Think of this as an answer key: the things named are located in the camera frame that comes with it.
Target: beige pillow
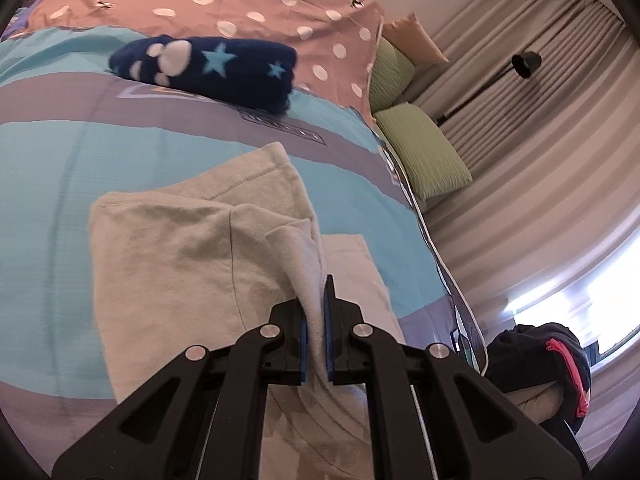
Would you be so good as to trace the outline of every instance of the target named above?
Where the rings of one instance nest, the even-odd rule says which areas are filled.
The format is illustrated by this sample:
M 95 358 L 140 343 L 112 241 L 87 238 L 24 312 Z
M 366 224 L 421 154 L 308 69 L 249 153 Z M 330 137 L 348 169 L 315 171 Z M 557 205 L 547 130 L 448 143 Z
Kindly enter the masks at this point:
M 415 13 L 402 20 L 385 23 L 382 36 L 416 66 L 449 62 L 422 28 Z

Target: black garment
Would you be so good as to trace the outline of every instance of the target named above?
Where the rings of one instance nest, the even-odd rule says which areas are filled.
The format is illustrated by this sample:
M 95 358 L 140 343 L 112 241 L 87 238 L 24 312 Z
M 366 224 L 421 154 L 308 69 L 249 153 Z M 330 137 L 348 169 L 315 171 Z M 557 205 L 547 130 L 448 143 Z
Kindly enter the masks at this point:
M 487 347 L 489 367 L 486 378 L 503 393 L 557 381 L 564 391 L 558 417 L 577 432 L 584 420 L 577 416 L 579 394 L 564 358 L 546 349 L 546 343 L 556 339 L 563 343 L 580 373 L 585 392 L 591 388 L 591 369 L 578 338 L 558 323 L 542 326 L 516 325 L 499 334 Z

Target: pillow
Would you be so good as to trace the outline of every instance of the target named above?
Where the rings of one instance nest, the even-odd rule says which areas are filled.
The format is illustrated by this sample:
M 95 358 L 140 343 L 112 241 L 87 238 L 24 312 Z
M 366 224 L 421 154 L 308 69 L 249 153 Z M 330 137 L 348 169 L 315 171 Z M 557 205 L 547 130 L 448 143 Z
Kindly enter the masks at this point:
M 387 38 L 416 66 L 449 62 L 422 28 L 415 13 L 402 20 L 385 23 L 382 28 L 382 37 Z
M 296 49 L 294 85 L 368 123 L 369 70 L 382 28 L 374 0 L 41 0 L 24 32 L 41 28 L 125 27 L 168 34 L 267 40 Z
M 389 108 L 409 86 L 414 74 L 411 61 L 385 38 L 380 38 L 369 86 L 371 111 Z
M 404 164 L 420 200 L 454 191 L 472 181 L 456 150 L 417 106 L 404 103 L 379 111 L 374 117 Z

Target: green pillow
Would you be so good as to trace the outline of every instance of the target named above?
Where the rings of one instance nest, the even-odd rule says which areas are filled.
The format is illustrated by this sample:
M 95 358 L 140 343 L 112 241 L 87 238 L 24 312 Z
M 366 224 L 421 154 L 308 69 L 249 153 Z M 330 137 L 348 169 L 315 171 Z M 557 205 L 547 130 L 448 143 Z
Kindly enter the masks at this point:
M 389 108 L 414 78 L 415 66 L 385 38 L 380 38 L 371 69 L 369 104 L 372 112 Z
M 420 200 L 454 191 L 471 182 L 465 163 L 429 116 L 404 103 L 374 114 L 394 147 Z

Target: folded clothing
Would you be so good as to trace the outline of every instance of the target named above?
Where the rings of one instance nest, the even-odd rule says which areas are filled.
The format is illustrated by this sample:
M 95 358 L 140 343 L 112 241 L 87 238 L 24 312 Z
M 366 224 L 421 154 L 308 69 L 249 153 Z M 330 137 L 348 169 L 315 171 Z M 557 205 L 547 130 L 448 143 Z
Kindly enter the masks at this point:
M 504 394 L 522 413 L 536 424 L 542 424 L 558 413 L 562 406 L 562 386 L 551 382 Z
M 126 44 L 109 67 L 124 79 L 281 114 L 289 108 L 296 61 L 295 49 L 274 41 L 163 34 Z
M 372 478 L 364 388 L 328 383 L 327 272 L 367 322 L 400 342 L 402 332 L 364 238 L 320 237 L 280 143 L 174 186 L 108 193 L 92 205 L 89 228 L 95 319 L 118 401 L 188 346 L 231 345 L 274 304 L 298 297 L 306 383 L 270 386 L 260 478 Z
M 564 420 L 577 433 L 589 411 L 591 369 L 569 328 L 559 323 L 516 325 L 500 333 L 487 352 L 486 378 L 505 394 L 555 383 L 559 389 L 545 401 L 554 407 L 547 406 L 545 415 Z M 548 416 L 540 422 L 551 420 Z

